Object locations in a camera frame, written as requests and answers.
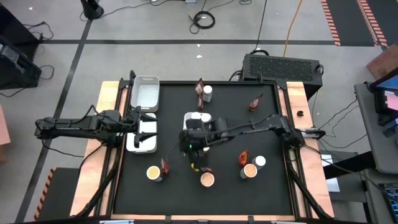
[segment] wooden table frame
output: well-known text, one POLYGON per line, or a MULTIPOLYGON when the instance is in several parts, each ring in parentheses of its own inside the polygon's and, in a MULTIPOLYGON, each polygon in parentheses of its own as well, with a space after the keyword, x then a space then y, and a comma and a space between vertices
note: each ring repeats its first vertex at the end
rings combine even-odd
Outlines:
MULTIPOLYGON (((113 110, 116 103, 116 96, 118 94, 119 82, 103 82, 99 98, 97 102, 97 110, 113 110)), ((293 115, 293 121, 296 128, 307 129, 312 127, 312 119, 310 110, 307 103, 307 97, 305 96, 304 86, 302 82, 287 82, 287 94, 290 101, 290 109, 293 115), (304 116, 297 116, 298 111, 303 111, 304 116)), ((126 104, 127 89, 122 91, 122 98, 119 105, 119 112, 123 114, 124 107, 126 104)), ((284 91, 279 90, 280 105, 282 108, 282 114, 288 115, 285 102, 284 91)), ((318 149, 317 141, 315 139, 305 139, 307 145, 318 149)), ((95 150, 100 143, 97 140, 88 140, 85 156, 95 150)), ((106 154, 106 147, 102 147, 98 152, 93 154, 84 163, 81 168, 80 177, 78 179, 75 197, 73 199, 72 209, 70 215, 76 215, 80 212, 87 202, 92 198, 93 194, 97 190, 100 184, 101 173, 104 165, 104 158, 106 154)), ((109 160, 108 170, 113 165, 114 156, 116 149, 111 151, 111 157, 109 160)), ((307 189, 313 195, 319 205, 327 212, 330 216, 334 216, 333 208, 331 206, 329 192, 326 186, 326 179, 323 173, 323 166, 320 159, 320 155, 305 147, 300 150, 300 157, 302 161, 302 169, 305 176, 305 183, 307 189)), ((294 168, 297 170, 297 165, 293 162, 294 168)), ((109 199, 110 185, 106 188, 101 201, 100 215, 106 214, 106 209, 109 199)), ((300 189, 295 186, 299 216, 306 217, 305 203, 303 195, 300 189)), ((317 217, 315 212, 312 210, 312 216, 317 217)), ((117 215, 112 214, 112 219, 133 219, 133 220, 165 220, 165 215, 117 215)), ((292 221, 295 220, 293 215, 253 215, 255 221, 292 221)), ((247 221, 247 215, 172 215, 171 220, 234 220, 234 221, 247 221)))

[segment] white cup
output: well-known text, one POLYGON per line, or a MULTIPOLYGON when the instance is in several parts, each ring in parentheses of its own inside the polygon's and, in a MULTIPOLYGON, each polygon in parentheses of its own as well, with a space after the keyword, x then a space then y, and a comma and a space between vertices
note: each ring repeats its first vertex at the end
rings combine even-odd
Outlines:
POLYGON ((149 180, 153 180, 155 182, 160 182, 163 180, 161 176, 161 171, 157 166, 151 166, 147 169, 147 177, 149 180))
POLYGON ((253 164, 247 164, 241 169, 241 178, 253 178, 257 175, 257 167, 253 164))
POLYGON ((214 184, 214 175, 209 172, 205 172, 200 176, 200 183, 205 188, 210 188, 214 184))
POLYGON ((264 156, 257 156, 251 161, 257 167, 257 170, 261 169, 266 164, 266 158, 264 156))

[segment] computer monitor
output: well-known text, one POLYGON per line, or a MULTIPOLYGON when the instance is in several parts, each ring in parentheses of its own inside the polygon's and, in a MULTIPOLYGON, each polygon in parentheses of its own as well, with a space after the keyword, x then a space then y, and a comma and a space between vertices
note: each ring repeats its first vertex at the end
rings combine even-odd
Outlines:
POLYGON ((372 91, 388 90, 398 93, 398 68, 370 85, 372 91))

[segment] monitor screen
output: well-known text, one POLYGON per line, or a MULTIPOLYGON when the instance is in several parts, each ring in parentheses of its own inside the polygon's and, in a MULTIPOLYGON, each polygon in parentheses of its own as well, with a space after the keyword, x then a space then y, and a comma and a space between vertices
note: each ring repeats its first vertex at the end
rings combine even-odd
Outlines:
POLYGON ((377 87, 387 88, 390 90, 398 90, 398 73, 383 82, 380 82, 377 87))

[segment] gray floor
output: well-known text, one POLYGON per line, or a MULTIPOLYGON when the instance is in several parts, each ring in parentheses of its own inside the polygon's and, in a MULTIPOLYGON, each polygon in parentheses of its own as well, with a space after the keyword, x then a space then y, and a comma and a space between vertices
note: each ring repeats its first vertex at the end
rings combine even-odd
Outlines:
MULTIPOLYGON (((206 8, 227 0, 208 1, 206 8)), ((261 39, 284 40, 299 0, 269 0, 261 39)), ((64 0, 0 0, 23 23, 46 21, 55 34, 54 40, 79 40, 85 22, 79 20, 79 1, 64 0)), ((123 6, 141 4, 141 0, 101 0, 106 12, 123 6)), ((198 35, 188 31, 190 21, 200 10, 199 4, 168 2, 159 7, 142 6, 116 12, 92 23, 88 39, 162 40, 162 39, 234 39, 255 40, 261 20, 263 0, 241 6, 236 0, 212 11, 216 25, 201 30, 198 35)), ((49 36, 46 27, 36 31, 49 36)), ((320 1, 304 0, 290 35, 291 40, 332 40, 320 1)), ((34 121, 53 116, 66 77, 70 72, 77 44, 40 45, 34 62, 51 64, 55 76, 41 80, 38 88, 24 90, 8 99, 0 96, 12 143, 7 146, 10 162, 0 167, 0 223, 14 222, 26 188, 40 154, 41 143, 36 140, 34 121)), ((260 45, 271 55, 282 56, 283 45, 260 45)), ((90 104, 96 104, 101 82, 127 78, 134 69, 138 75, 157 75, 161 80, 227 80, 241 68, 244 54, 252 44, 87 44, 67 95, 62 117, 80 117, 90 104)), ((381 53, 380 47, 337 47, 334 45, 290 45, 287 57, 321 61, 325 66, 324 86, 318 92, 314 109, 315 124, 322 125, 334 113, 355 99, 353 85, 373 80, 365 65, 381 53)), ((50 75, 45 69, 44 75, 50 75)), ((330 132, 331 126, 325 126, 330 132)), ((355 109, 336 128, 336 139, 325 139, 336 146, 344 146, 365 133, 359 109, 355 109)), ((59 138, 52 147, 83 155, 86 140, 59 138)), ((366 152, 368 140, 362 139, 344 149, 366 152)), ((78 167, 81 159, 49 152, 43 172, 35 189, 25 221, 32 221, 37 202, 51 167, 78 167)), ((343 202, 334 203, 336 215, 344 220, 363 221, 361 207, 343 202)))

